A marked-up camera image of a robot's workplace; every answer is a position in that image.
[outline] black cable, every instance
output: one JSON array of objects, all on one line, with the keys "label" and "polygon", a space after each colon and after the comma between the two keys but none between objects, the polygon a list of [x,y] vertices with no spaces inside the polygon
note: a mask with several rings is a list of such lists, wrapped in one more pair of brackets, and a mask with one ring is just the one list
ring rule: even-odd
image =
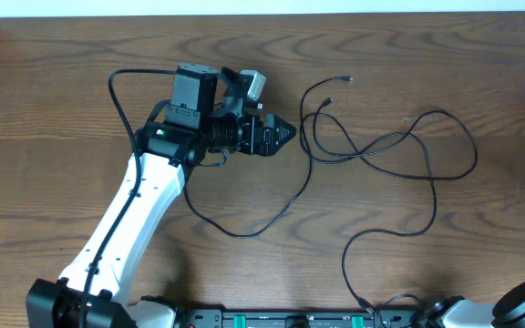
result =
[{"label": "black cable", "polygon": [[113,99],[113,103],[115,104],[115,108],[117,108],[117,112],[118,112],[118,115],[120,116],[120,119],[123,121],[125,130],[127,131],[127,135],[129,136],[131,147],[133,148],[133,156],[135,157],[135,169],[136,169],[135,185],[133,186],[133,189],[131,190],[129,197],[127,198],[127,201],[125,202],[125,205],[123,205],[123,208],[118,213],[117,218],[115,219],[113,224],[110,226],[110,229],[108,230],[107,235],[100,243],[100,246],[98,246],[98,251],[95,254],[94,259],[88,265],[87,279],[84,283],[84,289],[82,291],[82,297],[80,299],[80,324],[79,324],[80,328],[86,328],[87,326],[88,294],[90,293],[90,285],[92,284],[92,278],[94,277],[94,274],[98,269],[98,262],[100,261],[100,257],[102,256],[102,253],[105,250],[105,248],[107,248],[108,242],[110,241],[110,238],[112,237],[113,233],[117,229],[118,224],[121,222],[121,220],[123,219],[123,216],[125,216],[125,213],[129,209],[131,202],[133,202],[135,197],[137,197],[137,194],[139,192],[139,185],[141,183],[141,159],[139,155],[139,150],[137,149],[137,146],[135,145],[135,136],[133,134],[133,130],[131,129],[129,121],[127,120],[127,116],[125,115],[123,108],[120,106],[117,100],[117,96],[115,95],[115,90],[113,87],[113,80],[115,79],[115,76],[121,73],[175,74],[175,71],[160,70],[160,69],[144,69],[144,68],[118,69],[112,72],[110,76],[108,77],[108,92],[110,93],[110,97]]},{"label": "black cable", "polygon": [[[405,299],[405,298],[410,298],[410,299],[413,299],[413,300],[417,301],[418,305],[420,305],[420,306],[422,306],[422,307],[425,307],[425,306],[426,306],[424,302],[422,302],[418,297],[416,297],[415,295],[413,295],[413,294],[411,294],[411,293],[404,293],[404,294],[397,295],[397,296],[391,298],[390,300],[384,302],[384,304],[382,304],[382,306],[380,306],[380,307],[378,308],[378,310],[376,311],[376,316],[377,316],[378,319],[380,320],[380,323],[382,323],[382,326],[383,326],[383,327],[386,327],[386,325],[384,324],[384,320],[382,320],[382,315],[380,315],[381,312],[382,312],[382,310],[383,310],[385,307],[387,307],[390,303],[395,302],[395,301],[398,301],[398,300],[402,300],[402,299]],[[413,326],[413,324],[411,323],[411,324],[409,324],[409,325],[407,325],[407,326],[400,327],[400,328],[410,328],[410,327],[412,327],[412,326]]]},{"label": "black cable", "polygon": [[221,162],[216,162],[216,163],[212,163],[212,164],[198,164],[198,166],[201,166],[201,167],[204,167],[204,168],[221,168],[223,167],[224,165],[226,165],[226,162],[228,161],[228,153],[226,152],[226,150],[222,149],[220,151],[217,151],[218,153],[221,153],[222,154],[222,161]]},{"label": "black cable", "polygon": [[[373,142],[371,142],[370,144],[368,144],[367,146],[365,146],[363,149],[360,150],[360,149],[357,148],[357,146],[355,145],[354,141],[350,138],[350,136],[347,133],[347,131],[345,130],[344,126],[339,122],[339,120],[337,120],[337,118],[335,118],[335,117],[333,117],[333,116],[331,116],[329,114],[325,114],[325,113],[321,112],[321,110],[323,108],[325,108],[326,106],[328,106],[329,104],[332,103],[333,100],[331,98],[326,99],[314,113],[309,113],[309,114],[307,114],[305,116],[303,114],[304,101],[305,101],[305,98],[307,97],[307,95],[309,94],[309,92],[311,92],[311,90],[313,90],[314,88],[316,88],[316,87],[318,87],[318,86],[320,86],[320,85],[322,85],[324,83],[327,83],[327,82],[330,82],[330,81],[335,81],[335,80],[351,81],[352,78],[351,77],[330,77],[330,78],[327,78],[327,79],[322,80],[320,82],[317,82],[314,85],[312,85],[311,87],[309,87],[304,92],[304,94],[303,94],[303,96],[301,98],[301,103],[300,103],[300,106],[299,106],[299,118],[300,118],[299,142],[301,144],[301,148],[303,149],[305,155],[307,155],[307,157],[309,158],[309,169],[308,169],[308,173],[307,173],[307,178],[306,178],[305,183],[303,184],[302,188],[299,190],[299,192],[297,192],[297,194],[295,194],[295,196],[291,199],[291,201],[289,201],[289,203],[287,203],[287,205],[279,213],[279,215],[277,215],[273,220],[271,220],[271,222],[269,224],[267,224],[264,228],[262,228],[261,230],[255,232],[253,234],[247,234],[247,235],[241,235],[241,234],[236,234],[236,233],[233,233],[233,232],[229,232],[229,231],[225,230],[222,226],[220,226],[218,223],[216,223],[215,221],[213,221],[213,220],[211,220],[211,219],[201,215],[199,212],[197,212],[194,209],[193,205],[191,204],[190,198],[188,196],[187,188],[184,187],[183,193],[184,193],[186,202],[188,203],[188,206],[190,207],[190,210],[194,214],[196,214],[198,217],[200,217],[203,220],[207,221],[208,223],[210,223],[215,228],[217,228],[218,230],[220,230],[221,232],[223,232],[224,234],[226,234],[228,236],[231,236],[233,238],[245,239],[245,238],[252,238],[252,237],[256,237],[256,236],[260,235],[261,233],[263,233],[264,231],[269,229],[275,222],[277,222],[284,215],[284,213],[289,209],[289,207],[291,207],[291,205],[294,203],[294,201],[303,193],[303,191],[307,187],[307,185],[309,183],[309,180],[311,178],[312,172],[313,172],[313,162],[314,161],[318,162],[318,163],[322,163],[322,164],[340,164],[340,163],[343,163],[343,162],[347,162],[348,160],[352,160],[352,159],[358,158],[358,159],[361,159],[370,168],[375,169],[378,172],[384,173],[386,175],[389,175],[389,176],[392,176],[392,177],[395,177],[395,178],[416,179],[416,180],[426,179],[426,180],[428,180],[429,183],[430,183],[430,186],[431,186],[431,192],[432,192],[432,196],[433,196],[433,211],[432,211],[431,219],[428,221],[428,224],[423,229],[421,229],[420,231],[416,231],[416,232],[398,232],[398,231],[390,231],[390,230],[386,230],[386,229],[369,229],[369,230],[365,230],[365,231],[360,231],[356,235],[354,235],[349,240],[349,242],[345,245],[344,252],[342,254],[342,273],[344,275],[345,284],[346,284],[349,292],[352,294],[352,296],[354,296],[354,298],[356,299],[358,304],[364,310],[366,310],[369,313],[373,313],[374,311],[376,311],[377,316],[380,318],[380,321],[382,322],[382,318],[380,317],[380,310],[382,308],[386,307],[387,305],[389,305],[391,302],[393,302],[393,301],[395,301],[395,300],[397,300],[399,298],[405,298],[405,297],[413,298],[413,299],[419,301],[420,303],[422,303],[422,302],[416,296],[414,296],[412,294],[402,294],[402,295],[398,295],[398,296],[393,297],[388,302],[385,302],[381,307],[379,307],[378,309],[375,309],[375,307],[372,306],[372,304],[370,304],[367,300],[365,300],[362,297],[360,297],[359,295],[357,295],[357,293],[355,293],[354,289],[352,288],[350,282],[348,281],[347,274],[345,272],[345,256],[347,254],[347,251],[349,250],[350,245],[356,239],[358,239],[359,237],[361,237],[363,235],[366,235],[368,233],[384,233],[384,234],[390,234],[390,235],[397,236],[397,237],[416,237],[416,236],[420,236],[423,233],[425,233],[433,225],[433,223],[435,222],[435,218],[437,216],[437,192],[435,190],[435,180],[456,180],[456,179],[462,179],[462,178],[466,177],[477,166],[477,163],[478,163],[478,147],[477,147],[477,143],[475,142],[475,139],[473,138],[471,133],[468,131],[468,129],[465,127],[465,125],[458,118],[456,118],[455,116],[453,116],[452,114],[448,113],[447,111],[445,111],[443,109],[436,108],[436,109],[430,110],[430,111],[422,114],[421,116],[419,116],[417,118],[417,120],[412,124],[412,126],[410,127],[410,129],[407,132],[392,133],[392,134],[383,136],[381,138],[378,138],[378,139],[374,140]],[[434,176],[433,173],[432,173],[432,170],[431,170],[431,166],[430,166],[430,157],[428,155],[427,147],[425,146],[425,144],[422,142],[422,140],[419,137],[417,137],[416,135],[414,135],[412,133],[412,130],[415,128],[415,126],[417,125],[417,123],[420,121],[421,118],[423,118],[423,117],[425,117],[427,115],[435,114],[435,113],[445,115],[445,116],[455,120],[461,126],[461,128],[463,129],[465,134],[469,137],[469,139],[471,141],[471,145],[473,146],[474,159],[473,159],[473,163],[471,164],[471,167],[469,169],[467,169],[464,173],[459,174],[457,176],[449,176],[449,177],[436,177],[436,176]],[[319,139],[317,137],[317,134],[316,134],[317,117],[319,117],[319,116],[330,118],[331,120],[333,120],[333,122],[344,133],[345,138],[347,139],[347,142],[354,149],[354,151],[355,151],[354,153],[336,153],[336,152],[332,152],[332,151],[329,151],[329,150],[325,149],[321,145],[321,143],[319,142]],[[305,128],[304,128],[304,122],[310,117],[314,118],[313,133],[314,133],[315,145],[323,153],[328,154],[330,156],[334,156],[334,157],[340,158],[340,159],[319,159],[319,158],[317,158],[316,156],[313,155],[313,153],[311,151],[310,144],[309,144],[309,140],[307,138],[307,135],[306,135],[306,132],[305,132]],[[399,137],[398,140],[394,141],[393,143],[391,143],[388,146],[382,147],[381,149],[377,149],[377,150],[373,150],[373,151],[367,152],[368,149],[372,148],[377,143],[380,143],[380,142],[385,141],[385,140],[389,140],[391,138],[398,138],[398,137]],[[368,156],[373,156],[373,155],[376,155],[376,154],[380,154],[380,153],[382,153],[384,151],[387,151],[387,150],[397,146],[398,144],[403,142],[406,138],[413,139],[423,149],[423,153],[425,155],[425,160],[426,160],[426,163],[427,163],[427,175],[426,176],[415,176],[415,175],[396,173],[396,172],[393,172],[393,171],[389,171],[389,170],[386,170],[386,169],[379,168],[378,166],[372,164],[370,161],[368,161],[366,159],[366,157],[368,157]]]}]

